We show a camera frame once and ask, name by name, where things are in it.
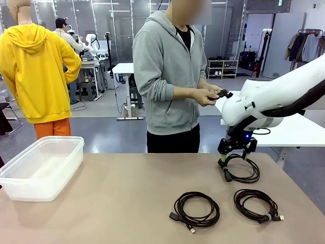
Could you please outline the person's left hand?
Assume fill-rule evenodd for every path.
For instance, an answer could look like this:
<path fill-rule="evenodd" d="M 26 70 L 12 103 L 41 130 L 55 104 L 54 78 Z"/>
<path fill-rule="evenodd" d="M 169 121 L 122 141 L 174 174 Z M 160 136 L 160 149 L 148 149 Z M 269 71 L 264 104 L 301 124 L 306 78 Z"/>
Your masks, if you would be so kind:
<path fill-rule="evenodd" d="M 203 88 L 214 93 L 219 93 L 222 91 L 222 88 L 220 88 L 219 86 L 209 84 L 207 82 L 203 85 Z"/>

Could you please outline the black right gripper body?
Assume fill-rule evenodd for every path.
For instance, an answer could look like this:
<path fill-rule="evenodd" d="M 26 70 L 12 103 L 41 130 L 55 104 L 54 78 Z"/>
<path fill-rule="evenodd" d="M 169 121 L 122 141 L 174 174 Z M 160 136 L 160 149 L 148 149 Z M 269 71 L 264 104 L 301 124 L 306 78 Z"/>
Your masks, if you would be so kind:
<path fill-rule="evenodd" d="M 245 153 L 250 154 L 255 152 L 257 147 L 257 140 L 252 138 L 234 139 L 234 138 L 222 138 L 217 148 L 220 154 L 229 154 L 234 150 L 244 150 Z"/>

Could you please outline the person's right hand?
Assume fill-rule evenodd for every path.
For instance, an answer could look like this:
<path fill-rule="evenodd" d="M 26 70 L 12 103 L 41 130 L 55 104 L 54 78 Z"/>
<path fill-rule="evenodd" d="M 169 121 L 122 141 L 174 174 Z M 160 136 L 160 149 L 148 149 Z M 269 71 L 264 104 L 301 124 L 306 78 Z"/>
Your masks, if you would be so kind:
<path fill-rule="evenodd" d="M 213 91 L 208 91 L 206 89 L 193 89 L 191 91 L 191 98 L 199 103 L 202 107 L 205 107 L 208 105 L 215 105 L 219 96 Z"/>

